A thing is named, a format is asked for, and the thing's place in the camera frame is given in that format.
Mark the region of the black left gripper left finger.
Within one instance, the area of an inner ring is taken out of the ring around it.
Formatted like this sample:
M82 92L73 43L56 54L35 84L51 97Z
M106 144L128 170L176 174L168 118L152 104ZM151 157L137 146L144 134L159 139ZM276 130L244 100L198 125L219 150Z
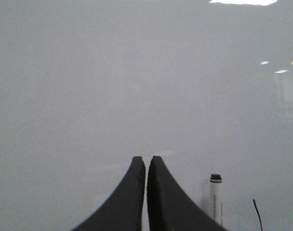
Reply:
M108 199L75 231L140 231L145 192L146 167L135 156L121 182Z

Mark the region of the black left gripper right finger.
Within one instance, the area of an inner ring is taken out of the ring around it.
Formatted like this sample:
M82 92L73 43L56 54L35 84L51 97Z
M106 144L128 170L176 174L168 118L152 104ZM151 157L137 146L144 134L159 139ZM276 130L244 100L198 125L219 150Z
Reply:
M151 231L225 230L195 205L160 156L152 157L146 189Z

